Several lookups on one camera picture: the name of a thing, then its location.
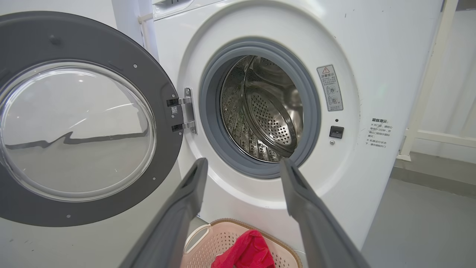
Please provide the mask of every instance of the white railing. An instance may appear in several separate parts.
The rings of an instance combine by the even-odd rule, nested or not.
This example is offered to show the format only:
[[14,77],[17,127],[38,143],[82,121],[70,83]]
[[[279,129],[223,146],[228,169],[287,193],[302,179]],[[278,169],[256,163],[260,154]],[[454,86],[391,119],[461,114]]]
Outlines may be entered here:
[[405,131],[405,140],[403,142],[402,149],[397,156],[398,159],[411,161],[410,149],[412,148],[415,139],[424,139],[476,148],[476,139],[467,137],[469,124],[476,121],[476,100],[473,102],[460,135],[418,129],[421,125],[437,72],[441,66],[443,53],[445,52],[446,47],[446,41],[448,40],[448,35],[453,23],[453,17],[455,15],[457,4],[458,0],[445,1],[445,6],[443,8],[443,14],[438,31],[436,33],[432,54],[426,68],[420,93],[410,116],[410,121],[408,122],[408,128]]

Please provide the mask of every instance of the gray rubber gasket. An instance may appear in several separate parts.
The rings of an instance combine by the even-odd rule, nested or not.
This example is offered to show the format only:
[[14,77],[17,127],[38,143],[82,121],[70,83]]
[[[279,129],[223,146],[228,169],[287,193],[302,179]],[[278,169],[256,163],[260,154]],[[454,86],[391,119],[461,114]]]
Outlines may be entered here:
[[223,161],[235,170],[260,179],[279,177],[279,163],[267,163],[244,154],[231,140],[219,112],[219,92],[226,73],[241,56],[264,57],[283,69],[294,82],[303,103],[304,128],[301,140],[290,159],[300,166],[317,142],[321,109],[317,90],[304,65],[285,47],[265,39],[234,41],[218,52],[202,77],[199,112],[205,135]]
[[95,64],[135,85],[152,110],[157,145],[150,165],[134,183],[111,196],[86,202],[63,202],[35,194],[0,165],[0,217],[28,225],[83,225],[135,206],[168,176],[182,144],[183,131],[172,131],[172,126],[183,124],[182,109],[177,106],[178,114],[172,118],[167,106],[167,100],[177,98],[177,91],[157,61],[132,39],[100,22],[66,13],[32,11],[0,16],[0,89],[32,66],[56,61]]

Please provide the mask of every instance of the white wall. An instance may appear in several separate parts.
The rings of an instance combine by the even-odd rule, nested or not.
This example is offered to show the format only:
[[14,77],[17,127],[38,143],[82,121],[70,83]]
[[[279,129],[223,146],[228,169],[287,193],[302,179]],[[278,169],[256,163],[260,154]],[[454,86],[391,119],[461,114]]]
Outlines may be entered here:
[[2,118],[5,144],[50,143],[69,132],[71,138],[84,139],[146,130],[137,100],[106,76],[63,69],[26,84]]
[[[117,29],[129,36],[142,47],[148,49],[149,53],[158,59],[157,45],[155,43],[155,31],[153,20],[139,24],[139,16],[152,13],[152,4],[150,0],[111,0],[116,18]],[[145,45],[144,31],[149,36],[148,44]]]
[[[460,135],[476,101],[476,10],[458,11],[420,129]],[[476,138],[476,122],[469,122]],[[476,148],[416,139],[412,151],[476,163]]]
[[0,15],[33,10],[76,14],[117,28],[111,0],[0,0]]

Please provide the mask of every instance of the stainless steel drum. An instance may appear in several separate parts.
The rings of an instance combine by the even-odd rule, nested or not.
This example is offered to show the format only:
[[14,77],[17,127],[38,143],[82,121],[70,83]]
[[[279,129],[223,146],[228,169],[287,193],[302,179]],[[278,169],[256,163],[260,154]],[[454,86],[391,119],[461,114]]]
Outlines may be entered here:
[[241,58],[227,73],[220,93],[221,117],[229,136],[249,156],[278,162],[296,149],[303,110],[289,76],[273,62]]

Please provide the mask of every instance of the basket handle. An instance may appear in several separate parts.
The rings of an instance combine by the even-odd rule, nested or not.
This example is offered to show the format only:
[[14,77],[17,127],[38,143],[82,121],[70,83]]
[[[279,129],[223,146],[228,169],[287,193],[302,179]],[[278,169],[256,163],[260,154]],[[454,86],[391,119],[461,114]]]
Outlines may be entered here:
[[[195,244],[193,244],[193,246],[191,248],[189,248],[187,251],[185,251],[185,249],[188,247],[188,244],[190,243],[190,241],[200,232],[200,231],[203,231],[204,229],[207,229],[207,231],[205,232],[204,235],[202,235],[202,237],[200,237],[200,239],[195,242]],[[198,227],[197,229],[195,229],[195,231],[193,231],[187,238],[187,240],[185,241],[185,246],[183,247],[183,254],[188,254],[189,252],[192,251],[192,249],[198,245],[198,243],[200,243],[200,241],[202,241],[203,238],[205,238],[205,236],[210,232],[210,229],[211,229],[211,225],[210,224],[205,224],[205,225],[202,225],[200,227]]]

